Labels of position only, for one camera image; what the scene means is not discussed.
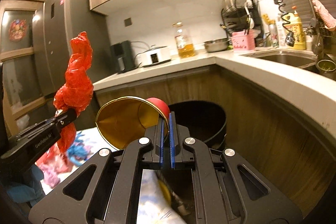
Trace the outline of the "red gold paper cup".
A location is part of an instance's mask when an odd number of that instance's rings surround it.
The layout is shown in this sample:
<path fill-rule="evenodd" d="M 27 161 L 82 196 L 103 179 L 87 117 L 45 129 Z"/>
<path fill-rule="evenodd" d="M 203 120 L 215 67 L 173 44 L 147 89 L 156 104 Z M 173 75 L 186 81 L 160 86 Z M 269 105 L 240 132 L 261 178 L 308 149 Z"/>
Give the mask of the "red gold paper cup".
<path fill-rule="evenodd" d="M 124 149 L 132 141 L 145 136 L 145 131 L 163 120 L 168 133 L 170 109 L 159 98 L 143 99 L 124 96 L 104 104 L 96 116 L 96 127 L 112 147 Z"/>

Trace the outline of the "red plastic bag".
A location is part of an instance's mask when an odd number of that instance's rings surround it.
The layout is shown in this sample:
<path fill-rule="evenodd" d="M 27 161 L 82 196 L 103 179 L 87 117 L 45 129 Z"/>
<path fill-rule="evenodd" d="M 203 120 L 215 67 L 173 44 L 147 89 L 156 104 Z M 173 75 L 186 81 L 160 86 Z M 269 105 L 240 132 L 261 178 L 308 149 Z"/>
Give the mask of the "red plastic bag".
<path fill-rule="evenodd" d="M 65 84 L 54 96 L 56 116 L 69 109 L 80 115 L 90 104 L 93 97 L 93 84 L 87 75 L 92 65 L 93 50 L 85 31 L 70 40 L 72 55 L 65 72 Z"/>

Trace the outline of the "black trash bin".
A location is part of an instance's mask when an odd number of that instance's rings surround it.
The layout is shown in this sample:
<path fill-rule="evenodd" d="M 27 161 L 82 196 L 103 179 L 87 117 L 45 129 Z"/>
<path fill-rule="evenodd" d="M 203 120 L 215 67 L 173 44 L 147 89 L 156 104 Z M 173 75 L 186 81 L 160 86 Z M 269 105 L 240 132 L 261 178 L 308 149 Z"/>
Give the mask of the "black trash bin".
<path fill-rule="evenodd" d="M 185 101 L 169 105 L 176 123 L 189 129 L 190 136 L 208 147 L 224 150 L 227 116 L 218 104 L 208 101 Z"/>

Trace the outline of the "wooden framed glass door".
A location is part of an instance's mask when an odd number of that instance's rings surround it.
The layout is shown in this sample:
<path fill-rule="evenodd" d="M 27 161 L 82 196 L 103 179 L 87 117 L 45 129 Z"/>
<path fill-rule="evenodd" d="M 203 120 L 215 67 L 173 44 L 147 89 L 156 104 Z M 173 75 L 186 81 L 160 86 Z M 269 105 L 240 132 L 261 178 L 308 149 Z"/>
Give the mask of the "wooden framed glass door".
<path fill-rule="evenodd" d="M 4 116 L 9 135 L 36 120 L 47 99 L 35 66 L 33 22 L 45 0 L 1 0 L 1 63 Z"/>

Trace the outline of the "floral blue white tablecloth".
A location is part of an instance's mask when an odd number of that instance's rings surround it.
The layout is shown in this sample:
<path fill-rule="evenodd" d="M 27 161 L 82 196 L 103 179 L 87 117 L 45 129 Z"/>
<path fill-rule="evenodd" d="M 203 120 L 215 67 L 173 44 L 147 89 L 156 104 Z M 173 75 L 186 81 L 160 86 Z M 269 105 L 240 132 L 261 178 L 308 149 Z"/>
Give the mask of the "floral blue white tablecloth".
<path fill-rule="evenodd" d="M 112 152 L 117 150 L 102 138 L 97 128 L 89 128 L 81 132 L 84 134 L 84 136 L 81 137 L 81 139 L 84 140 L 84 144 L 91 146 L 91 156 L 103 148 L 108 148 Z M 66 154 L 62 155 L 59 152 L 57 145 L 49 149 L 37 160 L 37 166 L 44 174 L 42 187 L 45 194 L 49 194 L 53 188 L 78 169 L 78 167 L 75 167 L 68 160 Z M 163 182 L 157 178 L 156 172 L 145 169 L 142 173 L 137 223 L 185 222 L 186 221 L 172 209 L 170 193 Z"/>

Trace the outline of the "white rice cooker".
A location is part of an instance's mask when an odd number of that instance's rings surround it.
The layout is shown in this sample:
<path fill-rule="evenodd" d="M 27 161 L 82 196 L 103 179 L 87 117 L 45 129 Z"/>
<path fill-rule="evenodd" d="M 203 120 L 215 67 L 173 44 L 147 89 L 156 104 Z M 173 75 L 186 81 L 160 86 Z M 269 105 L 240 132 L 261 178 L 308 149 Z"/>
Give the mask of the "white rice cooker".
<path fill-rule="evenodd" d="M 143 67 L 163 64 L 171 61 L 171 54 L 168 46 L 151 47 L 139 55 Z"/>

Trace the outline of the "black air fryer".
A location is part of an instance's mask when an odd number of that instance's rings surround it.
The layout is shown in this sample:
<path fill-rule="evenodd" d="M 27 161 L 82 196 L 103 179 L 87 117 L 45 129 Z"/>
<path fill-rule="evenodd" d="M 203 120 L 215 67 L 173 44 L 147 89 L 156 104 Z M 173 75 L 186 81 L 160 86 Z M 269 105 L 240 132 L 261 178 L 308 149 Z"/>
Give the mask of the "black air fryer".
<path fill-rule="evenodd" d="M 131 41 L 116 43 L 110 46 L 112 60 L 118 74 L 136 69 Z"/>

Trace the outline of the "cooking oil bottle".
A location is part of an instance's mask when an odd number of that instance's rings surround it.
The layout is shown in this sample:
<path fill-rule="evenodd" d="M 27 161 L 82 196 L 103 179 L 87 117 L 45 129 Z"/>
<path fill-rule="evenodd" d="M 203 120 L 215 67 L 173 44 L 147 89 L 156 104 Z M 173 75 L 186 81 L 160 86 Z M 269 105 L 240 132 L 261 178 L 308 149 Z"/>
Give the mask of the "cooking oil bottle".
<path fill-rule="evenodd" d="M 181 21 L 173 24 L 174 39 L 180 58 L 195 56 L 195 48 L 193 42 L 189 38 L 187 31 L 183 27 Z"/>

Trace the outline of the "steel bowl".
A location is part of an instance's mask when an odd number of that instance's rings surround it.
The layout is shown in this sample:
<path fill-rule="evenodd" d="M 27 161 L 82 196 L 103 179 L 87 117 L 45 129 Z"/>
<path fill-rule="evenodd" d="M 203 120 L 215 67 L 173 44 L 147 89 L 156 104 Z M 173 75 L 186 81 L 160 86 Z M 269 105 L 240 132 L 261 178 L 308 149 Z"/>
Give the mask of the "steel bowl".
<path fill-rule="evenodd" d="M 206 52 L 214 53 L 227 50 L 229 47 L 229 41 L 230 40 L 228 38 L 215 39 L 206 41 L 203 43 L 203 45 Z"/>

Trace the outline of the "wooden lower cabinet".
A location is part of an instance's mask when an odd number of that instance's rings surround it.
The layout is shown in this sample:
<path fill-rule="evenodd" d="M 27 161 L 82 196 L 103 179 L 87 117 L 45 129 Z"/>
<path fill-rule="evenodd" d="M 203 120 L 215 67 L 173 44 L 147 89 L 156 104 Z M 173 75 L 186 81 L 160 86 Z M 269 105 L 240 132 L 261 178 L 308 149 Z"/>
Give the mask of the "wooden lower cabinet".
<path fill-rule="evenodd" d="M 209 65 L 96 92 L 100 105 L 121 96 L 220 105 L 227 114 L 226 145 L 289 197 L 305 223 L 335 223 L 335 145 L 316 121 L 273 92 Z"/>

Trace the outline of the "pink utensil holder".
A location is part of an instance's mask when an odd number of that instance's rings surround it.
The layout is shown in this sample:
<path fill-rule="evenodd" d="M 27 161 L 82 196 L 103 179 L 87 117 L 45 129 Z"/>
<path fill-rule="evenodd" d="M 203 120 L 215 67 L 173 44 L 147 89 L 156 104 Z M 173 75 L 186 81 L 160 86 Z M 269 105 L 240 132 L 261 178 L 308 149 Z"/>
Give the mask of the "pink utensil holder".
<path fill-rule="evenodd" d="M 255 39 L 252 30 L 233 32 L 231 42 L 235 51 L 251 51 L 255 49 Z"/>

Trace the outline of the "dark steel refrigerator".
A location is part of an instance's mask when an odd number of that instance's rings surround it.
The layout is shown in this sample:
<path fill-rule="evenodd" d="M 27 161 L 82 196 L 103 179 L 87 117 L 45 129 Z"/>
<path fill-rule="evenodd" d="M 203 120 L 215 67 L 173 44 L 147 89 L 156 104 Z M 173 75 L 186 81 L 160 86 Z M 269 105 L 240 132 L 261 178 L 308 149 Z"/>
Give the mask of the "dark steel refrigerator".
<path fill-rule="evenodd" d="M 93 83 L 116 73 L 110 52 L 106 16 L 90 10 L 89 0 L 46 0 L 33 18 L 33 48 L 38 81 L 47 96 L 64 83 L 72 54 L 70 41 L 87 33 L 93 61 L 87 74 Z"/>

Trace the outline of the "steel sink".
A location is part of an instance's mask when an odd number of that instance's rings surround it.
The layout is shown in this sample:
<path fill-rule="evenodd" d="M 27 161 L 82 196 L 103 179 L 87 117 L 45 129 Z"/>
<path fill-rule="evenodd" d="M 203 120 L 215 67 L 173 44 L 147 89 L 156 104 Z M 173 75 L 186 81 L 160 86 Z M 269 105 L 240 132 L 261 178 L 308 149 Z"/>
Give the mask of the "steel sink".
<path fill-rule="evenodd" d="M 288 51 L 278 52 L 258 52 L 244 55 L 246 57 L 253 57 L 257 59 L 273 61 L 291 67 L 303 69 L 313 73 L 318 73 L 318 69 L 315 66 L 316 58 L 305 53 L 294 53 Z"/>

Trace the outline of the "yellow detergent bottle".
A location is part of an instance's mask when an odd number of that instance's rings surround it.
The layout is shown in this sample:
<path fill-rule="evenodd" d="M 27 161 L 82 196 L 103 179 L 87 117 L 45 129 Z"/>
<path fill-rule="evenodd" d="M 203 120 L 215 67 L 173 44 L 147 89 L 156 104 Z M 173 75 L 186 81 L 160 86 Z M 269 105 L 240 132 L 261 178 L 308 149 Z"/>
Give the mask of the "yellow detergent bottle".
<path fill-rule="evenodd" d="M 301 18 L 297 12 L 297 6 L 291 7 L 293 12 L 284 16 L 285 28 L 288 31 L 285 42 L 295 50 L 306 50 L 306 39 L 303 32 Z"/>

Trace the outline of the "pink rubber glove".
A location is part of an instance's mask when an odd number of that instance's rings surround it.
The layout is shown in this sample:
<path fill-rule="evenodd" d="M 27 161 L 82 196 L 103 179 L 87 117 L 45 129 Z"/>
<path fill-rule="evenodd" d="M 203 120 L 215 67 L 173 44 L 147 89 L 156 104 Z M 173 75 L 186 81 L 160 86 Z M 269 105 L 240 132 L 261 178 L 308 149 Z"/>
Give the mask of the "pink rubber glove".
<path fill-rule="evenodd" d="M 329 13 L 327 8 L 319 0 L 312 0 L 312 4 L 315 12 L 324 22 L 325 28 L 329 31 L 335 31 L 336 19 Z"/>

